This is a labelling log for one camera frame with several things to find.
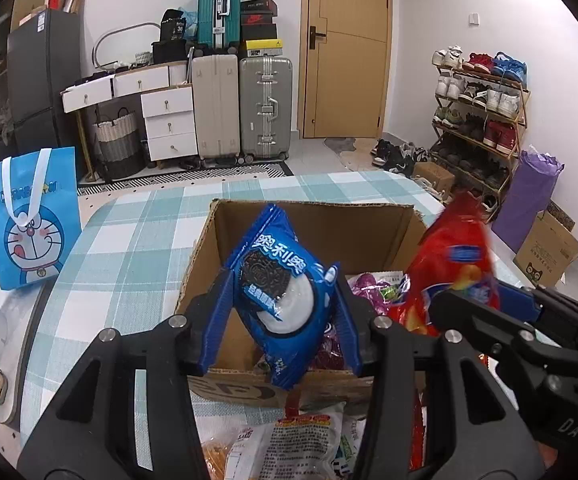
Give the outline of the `wooden door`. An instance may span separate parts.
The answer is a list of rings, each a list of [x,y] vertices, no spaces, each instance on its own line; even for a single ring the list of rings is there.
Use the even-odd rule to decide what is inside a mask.
[[[392,0],[302,0],[298,127],[303,138],[381,136]]]

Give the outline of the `small cardboard box on floor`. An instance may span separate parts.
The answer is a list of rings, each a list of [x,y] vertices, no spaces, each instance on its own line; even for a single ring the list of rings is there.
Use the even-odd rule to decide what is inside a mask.
[[[578,240],[548,211],[539,211],[514,264],[535,286],[554,287],[578,257]]]

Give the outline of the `teal suitcase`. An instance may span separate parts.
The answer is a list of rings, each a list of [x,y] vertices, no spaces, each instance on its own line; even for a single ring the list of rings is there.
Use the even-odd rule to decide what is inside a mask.
[[[197,41],[235,54],[240,44],[241,0],[198,0]]]

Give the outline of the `silver suitcase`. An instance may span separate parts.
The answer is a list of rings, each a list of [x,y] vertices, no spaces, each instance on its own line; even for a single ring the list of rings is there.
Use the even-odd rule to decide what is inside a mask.
[[[286,159],[291,141],[292,64],[282,56],[239,62],[241,152],[246,159]]]

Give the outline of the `blue Doraemon tote bag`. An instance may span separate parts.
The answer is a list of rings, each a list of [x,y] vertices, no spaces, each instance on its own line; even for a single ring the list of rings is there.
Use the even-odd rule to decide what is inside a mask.
[[[0,287],[54,278],[81,234],[76,151],[42,148],[0,161]]]

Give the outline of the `white drawer desk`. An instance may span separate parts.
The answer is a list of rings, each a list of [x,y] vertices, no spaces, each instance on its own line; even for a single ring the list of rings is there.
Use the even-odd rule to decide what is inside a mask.
[[[62,91],[62,104],[67,113],[76,116],[88,180],[122,180],[103,179],[94,132],[98,117],[116,118],[121,107],[136,115],[145,168],[160,167],[169,160],[183,169],[200,165],[186,61],[149,65],[75,84]]]

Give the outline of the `stacked shoe boxes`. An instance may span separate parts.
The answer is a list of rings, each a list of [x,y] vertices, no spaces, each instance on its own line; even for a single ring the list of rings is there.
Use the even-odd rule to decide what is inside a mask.
[[[283,40],[278,37],[277,3],[274,0],[243,0],[240,3],[239,58],[282,56]]]

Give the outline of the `beige suitcase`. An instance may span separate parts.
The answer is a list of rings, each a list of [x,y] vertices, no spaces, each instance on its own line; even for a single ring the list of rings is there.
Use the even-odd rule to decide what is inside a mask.
[[[200,158],[237,157],[241,151],[237,56],[194,58],[191,85]]]

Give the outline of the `woven laundry basket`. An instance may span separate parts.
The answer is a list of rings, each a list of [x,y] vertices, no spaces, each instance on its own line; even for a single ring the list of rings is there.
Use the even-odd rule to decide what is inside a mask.
[[[125,179],[145,168],[145,157],[134,112],[121,107],[116,118],[98,117],[94,132],[104,180]]]

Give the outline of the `purple grape candy bag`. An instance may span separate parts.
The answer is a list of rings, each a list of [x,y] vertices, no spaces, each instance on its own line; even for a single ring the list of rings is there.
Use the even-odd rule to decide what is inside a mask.
[[[411,280],[403,271],[364,272],[347,275],[347,284],[355,296],[365,298],[377,315],[387,315],[392,308],[405,304]],[[325,327],[323,341],[310,365],[311,370],[345,370],[340,336],[333,316]]]

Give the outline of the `blue Oreo packet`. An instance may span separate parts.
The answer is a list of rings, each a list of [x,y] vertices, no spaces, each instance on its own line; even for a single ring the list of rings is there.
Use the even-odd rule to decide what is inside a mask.
[[[323,266],[298,240],[280,206],[266,205],[226,261],[235,308],[264,353],[277,388],[309,369],[329,323],[339,266]]]

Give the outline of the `SF cardboard box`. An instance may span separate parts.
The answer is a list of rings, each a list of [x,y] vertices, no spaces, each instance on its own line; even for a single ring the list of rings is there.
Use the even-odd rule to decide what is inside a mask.
[[[322,263],[340,263],[344,275],[368,271],[404,271],[426,232],[423,217],[411,205],[283,202],[299,242]],[[206,292],[227,257],[263,209],[260,202],[213,200],[193,248],[176,310],[183,313],[193,297]],[[261,351],[231,313],[214,366],[189,388],[201,398],[262,408],[281,408],[289,398],[309,404],[365,402],[370,378],[347,370],[310,370],[292,391],[271,385],[255,364]]]

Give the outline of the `red Bugles chip bag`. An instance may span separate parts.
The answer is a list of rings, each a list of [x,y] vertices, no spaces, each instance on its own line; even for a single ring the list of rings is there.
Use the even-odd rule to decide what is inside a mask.
[[[479,200],[468,192],[456,194],[444,208],[426,230],[406,270],[409,289],[403,304],[389,309],[392,321],[413,333],[438,335],[429,308],[433,298],[446,289],[500,308],[482,212]]]

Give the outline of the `wooden shoe rack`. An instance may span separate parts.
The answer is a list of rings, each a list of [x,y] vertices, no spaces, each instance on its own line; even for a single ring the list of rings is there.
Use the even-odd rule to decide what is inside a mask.
[[[491,222],[509,191],[528,129],[528,65],[499,51],[464,54],[454,44],[432,54],[438,71],[432,162],[454,175],[450,200],[468,191]]]

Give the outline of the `dark grey refrigerator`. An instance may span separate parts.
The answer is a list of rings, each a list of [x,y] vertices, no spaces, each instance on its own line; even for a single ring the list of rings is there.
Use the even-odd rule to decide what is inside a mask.
[[[7,82],[19,154],[80,146],[62,91],[81,78],[80,18],[44,10],[7,38]]]

